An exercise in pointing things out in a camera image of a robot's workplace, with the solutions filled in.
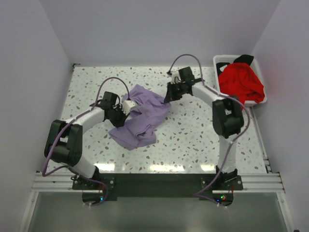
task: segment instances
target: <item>metal extrusion frame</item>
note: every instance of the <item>metal extrusion frame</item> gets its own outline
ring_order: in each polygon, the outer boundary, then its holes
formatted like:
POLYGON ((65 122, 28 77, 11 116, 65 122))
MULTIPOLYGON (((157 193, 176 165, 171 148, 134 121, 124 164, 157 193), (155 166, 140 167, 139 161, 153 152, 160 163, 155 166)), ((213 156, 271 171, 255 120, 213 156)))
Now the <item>metal extrusion frame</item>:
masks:
MULTIPOLYGON (((280 174, 273 174, 270 168, 266 150, 263 144, 261 132, 257 123, 257 119, 253 108, 250 108, 253 117, 254 127, 257 133, 258 141, 263 152, 263 160, 265 163, 267 174, 240 174, 243 183, 243 190, 235 190, 235 193, 276 193, 284 219, 285 226, 288 232, 293 232, 295 226, 288 208, 284 187, 280 174)), ((72 180, 73 176, 70 173, 55 173, 52 176, 42 177, 40 173, 36 173, 30 197, 27 202, 26 210, 20 225, 19 232, 27 232, 30 227, 31 219, 35 210, 40 192, 97 192, 97 190, 73 190, 72 180)), ((226 193, 223 190, 214 190, 213 193, 226 193)))

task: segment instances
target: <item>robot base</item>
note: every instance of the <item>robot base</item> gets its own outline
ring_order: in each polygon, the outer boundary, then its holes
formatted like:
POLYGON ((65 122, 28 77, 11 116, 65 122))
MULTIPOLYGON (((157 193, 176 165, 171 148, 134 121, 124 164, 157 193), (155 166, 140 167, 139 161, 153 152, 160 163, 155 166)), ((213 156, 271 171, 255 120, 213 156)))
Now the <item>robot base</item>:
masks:
MULTIPOLYGON (((216 174, 99 174, 100 180, 109 188, 107 201, 116 201, 118 197, 194 197, 194 193, 200 191, 210 183, 216 174)), ((73 190, 101 190, 101 186, 84 181, 73 176, 73 190)), ((218 200, 213 190, 243 190, 240 176, 212 185, 204 194, 214 200, 218 200)), ((94 193, 83 193, 83 198, 94 193)), ((226 194, 226 201, 232 201, 232 193, 226 194)))

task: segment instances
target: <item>black cloth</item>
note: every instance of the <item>black cloth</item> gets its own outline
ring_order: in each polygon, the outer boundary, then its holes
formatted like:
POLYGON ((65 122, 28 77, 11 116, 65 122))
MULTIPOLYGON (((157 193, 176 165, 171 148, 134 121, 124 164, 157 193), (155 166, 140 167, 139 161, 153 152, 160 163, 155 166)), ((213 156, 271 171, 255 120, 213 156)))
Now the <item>black cloth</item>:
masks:
POLYGON ((230 63, 224 63, 224 62, 219 62, 219 63, 216 63, 216 67, 217 67, 217 74, 218 76, 222 73, 220 68, 225 66, 225 65, 229 65, 230 63))
POLYGON ((250 66, 253 59, 254 59, 254 56, 241 55, 240 57, 238 57, 234 60, 234 63, 246 63, 250 66))

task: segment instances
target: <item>glass panel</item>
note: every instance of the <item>glass panel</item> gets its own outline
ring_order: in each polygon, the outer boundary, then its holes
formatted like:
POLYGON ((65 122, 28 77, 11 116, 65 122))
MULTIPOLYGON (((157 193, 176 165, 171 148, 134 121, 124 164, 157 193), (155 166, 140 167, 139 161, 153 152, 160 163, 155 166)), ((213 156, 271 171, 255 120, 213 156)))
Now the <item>glass panel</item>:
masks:
POLYGON ((40 193, 31 232, 286 232, 277 195, 240 193, 228 207, 179 198, 82 206, 81 193, 40 193))

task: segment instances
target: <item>white wall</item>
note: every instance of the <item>white wall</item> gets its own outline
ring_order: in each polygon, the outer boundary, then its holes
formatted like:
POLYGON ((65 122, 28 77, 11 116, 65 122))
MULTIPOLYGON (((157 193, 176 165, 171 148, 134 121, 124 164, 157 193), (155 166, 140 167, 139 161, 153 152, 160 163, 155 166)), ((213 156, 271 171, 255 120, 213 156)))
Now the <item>white wall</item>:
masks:
POLYGON ((0 231, 19 228, 70 74, 40 2, 0 1, 0 231))
POLYGON ((215 55, 251 52, 280 2, 40 1, 71 61, 84 65, 169 65, 182 53, 212 65, 215 55))
POLYGON ((282 0, 257 43, 268 102, 256 111, 297 227, 309 231, 309 1, 282 0))

